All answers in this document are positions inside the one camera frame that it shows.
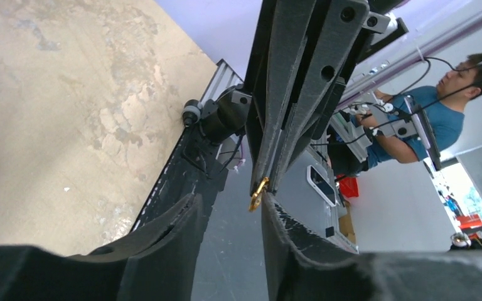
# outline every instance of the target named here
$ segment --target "red object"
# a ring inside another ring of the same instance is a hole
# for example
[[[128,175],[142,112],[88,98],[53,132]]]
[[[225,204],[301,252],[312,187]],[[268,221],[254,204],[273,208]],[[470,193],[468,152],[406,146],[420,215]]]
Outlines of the red object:
[[[470,238],[471,240],[477,240],[477,239],[480,239],[481,237],[479,237],[477,233],[474,233],[472,235],[469,235],[468,238]]]
[[[459,228],[461,229],[482,226],[482,220],[478,214],[471,214],[469,216],[458,216],[457,220],[461,223],[461,225],[459,226]]]
[[[347,198],[359,197],[359,189],[355,177],[345,177],[340,180],[339,189],[341,189],[341,193]]]

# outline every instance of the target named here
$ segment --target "metal bar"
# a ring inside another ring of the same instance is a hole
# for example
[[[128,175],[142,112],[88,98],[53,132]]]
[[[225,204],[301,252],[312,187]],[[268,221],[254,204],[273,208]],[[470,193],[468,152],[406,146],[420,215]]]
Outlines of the metal bar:
[[[362,93],[374,90],[377,87],[387,83],[394,76],[418,63],[424,56],[431,56],[441,51],[463,38],[475,33],[482,28],[482,10],[477,12],[472,18],[469,18],[466,24],[457,24],[437,35],[431,41],[419,47],[420,52],[411,50],[403,59],[395,62],[389,67],[380,70],[374,75],[367,75],[361,80],[355,82],[348,87],[337,106],[337,110],[342,110],[349,106],[353,101],[359,98]]]
[[[459,163],[459,161],[457,160],[457,157],[452,157],[452,158],[450,158],[450,159],[448,159],[448,160],[442,161],[442,162],[441,162],[441,166],[442,166],[442,168],[444,169],[444,168],[450,167],[450,166],[452,166],[452,165],[455,165],[455,164],[457,164],[457,163]]]
[[[221,59],[217,63],[217,70],[215,70],[215,74],[200,101],[203,105],[210,99],[216,101],[224,90],[242,82],[232,67],[225,60]]]

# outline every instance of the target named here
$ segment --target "zip tie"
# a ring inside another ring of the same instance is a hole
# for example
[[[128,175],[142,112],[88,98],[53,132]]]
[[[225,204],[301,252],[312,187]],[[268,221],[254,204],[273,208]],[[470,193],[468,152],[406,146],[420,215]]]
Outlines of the zip tie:
[[[419,52],[420,60],[426,61],[426,59],[424,58],[424,55],[422,54],[422,51],[419,48],[419,45],[415,45],[415,47],[417,48],[417,51]]]

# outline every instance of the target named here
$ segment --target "stained floor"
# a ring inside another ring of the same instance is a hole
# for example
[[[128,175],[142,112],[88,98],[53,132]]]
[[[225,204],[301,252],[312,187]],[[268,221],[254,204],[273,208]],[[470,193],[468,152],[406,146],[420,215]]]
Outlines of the stained floor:
[[[0,1],[0,244],[127,233],[215,65],[150,0]]]

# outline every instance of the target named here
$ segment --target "brass screw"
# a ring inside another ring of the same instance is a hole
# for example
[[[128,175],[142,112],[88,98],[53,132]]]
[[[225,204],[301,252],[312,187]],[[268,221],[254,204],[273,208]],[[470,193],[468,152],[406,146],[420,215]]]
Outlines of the brass screw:
[[[250,212],[254,212],[261,204],[262,192],[264,192],[267,189],[267,186],[269,185],[269,181],[270,180],[268,177],[264,177],[263,180],[261,180],[261,183],[259,183],[259,186],[256,189],[256,191],[252,194],[252,199],[250,200],[250,207],[249,207]]]

